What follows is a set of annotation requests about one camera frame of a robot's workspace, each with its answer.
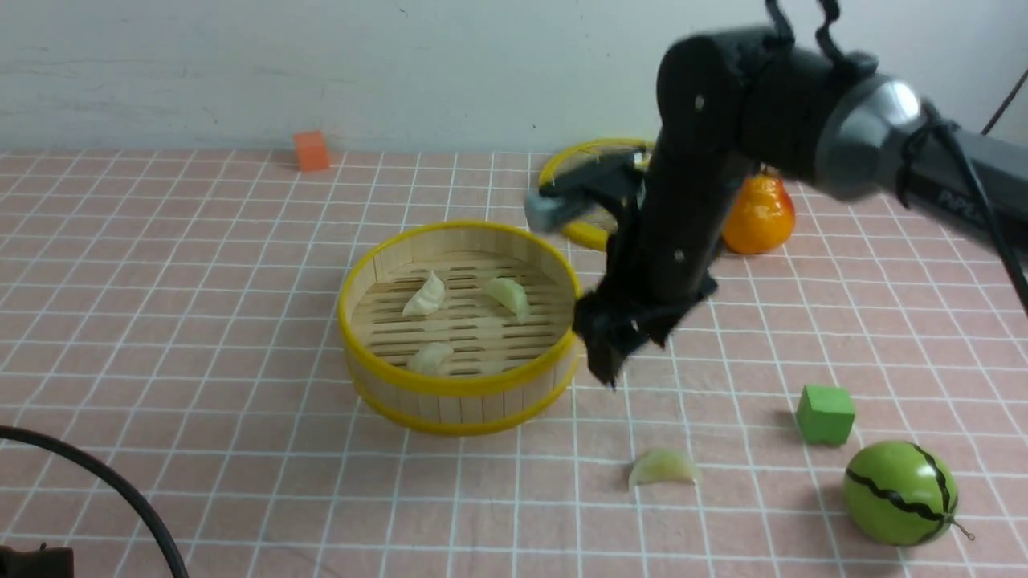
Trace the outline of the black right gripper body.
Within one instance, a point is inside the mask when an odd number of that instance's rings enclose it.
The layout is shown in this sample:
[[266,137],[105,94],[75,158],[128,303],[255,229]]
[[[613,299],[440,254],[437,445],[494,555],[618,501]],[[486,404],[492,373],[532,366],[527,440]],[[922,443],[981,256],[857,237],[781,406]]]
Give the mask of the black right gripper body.
[[638,169],[630,153],[576,169],[577,189],[617,220],[602,281],[578,301],[573,330],[591,358],[627,358],[665,347],[712,293],[708,274],[720,233],[719,165],[655,153]]

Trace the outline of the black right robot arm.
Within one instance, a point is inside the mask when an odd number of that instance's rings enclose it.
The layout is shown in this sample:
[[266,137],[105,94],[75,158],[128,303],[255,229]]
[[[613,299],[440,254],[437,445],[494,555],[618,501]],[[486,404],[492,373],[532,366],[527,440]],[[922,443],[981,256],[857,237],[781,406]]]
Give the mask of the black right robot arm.
[[840,202],[885,191],[903,208],[987,242],[1026,303],[1026,150],[948,120],[873,55],[830,35],[836,1],[820,4],[818,50],[770,26],[693,35],[657,73],[661,129],[645,169],[630,153],[582,165],[568,200],[614,217],[605,274],[573,313],[590,372],[614,388],[642,345],[666,340],[712,296],[709,268],[746,179],[762,165]]

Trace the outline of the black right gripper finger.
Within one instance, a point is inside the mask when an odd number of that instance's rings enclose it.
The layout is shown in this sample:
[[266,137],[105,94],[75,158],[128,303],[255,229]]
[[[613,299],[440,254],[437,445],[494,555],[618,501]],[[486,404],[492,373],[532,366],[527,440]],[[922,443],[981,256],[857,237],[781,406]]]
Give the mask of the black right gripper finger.
[[588,370],[616,391],[625,362],[642,347],[642,333],[607,333],[585,338]]

